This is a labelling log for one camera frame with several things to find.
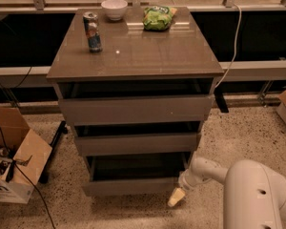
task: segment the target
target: speckled floor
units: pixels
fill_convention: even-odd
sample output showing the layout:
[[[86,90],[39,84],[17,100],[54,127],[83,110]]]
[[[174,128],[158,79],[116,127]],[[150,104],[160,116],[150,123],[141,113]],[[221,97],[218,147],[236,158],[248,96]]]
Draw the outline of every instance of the speckled floor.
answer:
[[[47,142],[62,120],[61,114],[24,117]],[[167,206],[170,194],[87,198],[81,185],[89,174],[72,138],[71,132],[62,136],[50,182],[38,184],[56,228],[222,228],[223,187],[214,181],[197,186],[174,208]],[[226,167],[251,158],[286,176],[286,126],[276,107],[230,108],[228,114],[214,108],[197,153]],[[0,203],[0,228],[51,228],[38,193],[27,205]]]

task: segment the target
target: green snack bag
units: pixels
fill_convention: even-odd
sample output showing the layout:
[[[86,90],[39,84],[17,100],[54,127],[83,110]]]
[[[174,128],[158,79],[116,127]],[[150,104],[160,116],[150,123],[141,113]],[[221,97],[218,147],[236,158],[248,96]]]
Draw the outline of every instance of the green snack bag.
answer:
[[[164,31],[172,22],[177,9],[163,6],[153,6],[144,9],[144,29],[148,31]]]

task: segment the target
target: drawer cabinet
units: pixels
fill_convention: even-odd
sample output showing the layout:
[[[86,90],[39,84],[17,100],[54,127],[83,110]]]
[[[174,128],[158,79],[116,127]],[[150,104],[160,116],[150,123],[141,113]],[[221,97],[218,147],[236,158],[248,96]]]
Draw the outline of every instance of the drawer cabinet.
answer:
[[[83,190],[172,191],[199,144],[223,71],[186,8],[174,16],[182,30],[173,23],[163,32],[129,32],[127,14],[110,23],[94,11],[103,52],[89,53],[83,43],[79,10],[47,76],[89,172]],[[119,45],[121,38],[135,49]]]

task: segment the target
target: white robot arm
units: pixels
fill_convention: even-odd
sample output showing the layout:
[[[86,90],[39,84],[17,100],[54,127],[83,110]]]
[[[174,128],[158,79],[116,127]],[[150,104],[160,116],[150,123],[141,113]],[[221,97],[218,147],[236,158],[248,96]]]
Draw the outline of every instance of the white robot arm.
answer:
[[[224,229],[282,229],[286,220],[286,177],[252,160],[230,169],[194,156],[178,180],[169,200],[171,207],[195,185],[214,179],[224,185]]]

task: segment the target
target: can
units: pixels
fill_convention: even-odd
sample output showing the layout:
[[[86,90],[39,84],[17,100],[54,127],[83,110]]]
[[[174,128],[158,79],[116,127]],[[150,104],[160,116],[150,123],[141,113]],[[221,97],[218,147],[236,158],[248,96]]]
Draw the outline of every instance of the can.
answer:
[[[88,31],[86,31],[86,35],[90,52],[101,52],[103,48],[96,23],[88,23]]]
[[[90,52],[101,52],[101,38],[98,31],[98,15],[96,12],[86,11],[83,22]]]
[[[89,23],[95,23],[98,26],[98,15],[96,12],[86,11],[83,14],[83,21],[85,25],[85,31],[87,31]]]

